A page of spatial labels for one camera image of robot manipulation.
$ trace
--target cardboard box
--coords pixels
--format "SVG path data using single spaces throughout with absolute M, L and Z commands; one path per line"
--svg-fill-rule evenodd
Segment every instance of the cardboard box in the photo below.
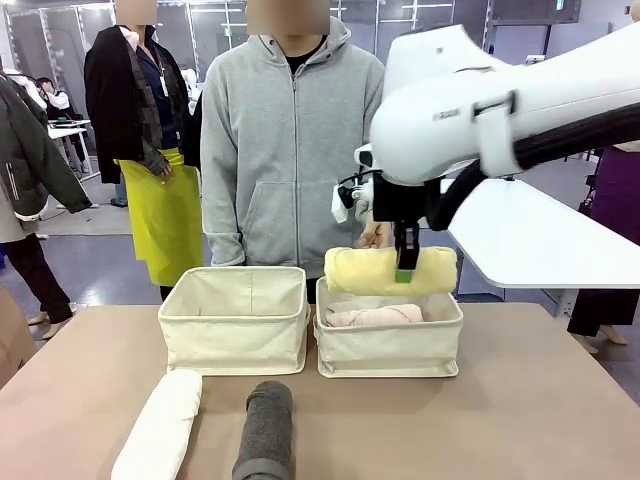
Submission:
M 9 291 L 0 287 L 0 388 L 36 351 L 24 313 Z

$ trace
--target person's hand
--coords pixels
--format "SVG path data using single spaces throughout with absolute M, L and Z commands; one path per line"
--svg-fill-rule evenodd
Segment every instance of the person's hand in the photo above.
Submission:
M 167 165 L 167 168 L 165 168 L 162 173 L 160 174 L 161 178 L 164 178 L 165 180 L 167 180 L 171 174 L 173 173 L 173 170 L 171 170 L 171 165 Z
M 367 213 L 367 224 L 360 235 L 360 248 L 388 248 L 391 246 L 391 224 L 373 220 L 373 212 Z

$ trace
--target fabric storage basket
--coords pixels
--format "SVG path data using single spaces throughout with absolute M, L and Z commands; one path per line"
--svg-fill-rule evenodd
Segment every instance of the fabric storage basket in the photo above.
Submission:
M 340 377 L 454 377 L 462 329 L 462 311 L 453 297 L 356 297 L 332 293 L 318 280 L 314 333 L 318 341 L 318 371 Z M 389 326 L 331 327 L 327 307 L 358 300 L 361 308 L 415 304 L 424 322 Z
M 158 319 L 169 370 L 298 373 L 309 320 L 305 273 L 288 267 L 195 268 L 178 281 Z

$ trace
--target gray rolled towel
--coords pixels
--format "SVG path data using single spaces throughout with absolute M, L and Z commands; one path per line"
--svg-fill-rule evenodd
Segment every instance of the gray rolled towel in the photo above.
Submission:
M 292 404 L 291 391 L 279 382 L 263 382 L 249 395 L 232 480 L 289 480 Z

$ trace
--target yellow skirt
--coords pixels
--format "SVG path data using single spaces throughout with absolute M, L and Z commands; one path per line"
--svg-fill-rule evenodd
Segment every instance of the yellow skirt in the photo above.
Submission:
M 147 263 L 151 282 L 172 287 L 190 268 L 204 265 L 197 171 L 177 148 L 161 150 L 170 178 L 156 177 L 131 160 L 116 160 L 127 184 L 136 259 Z

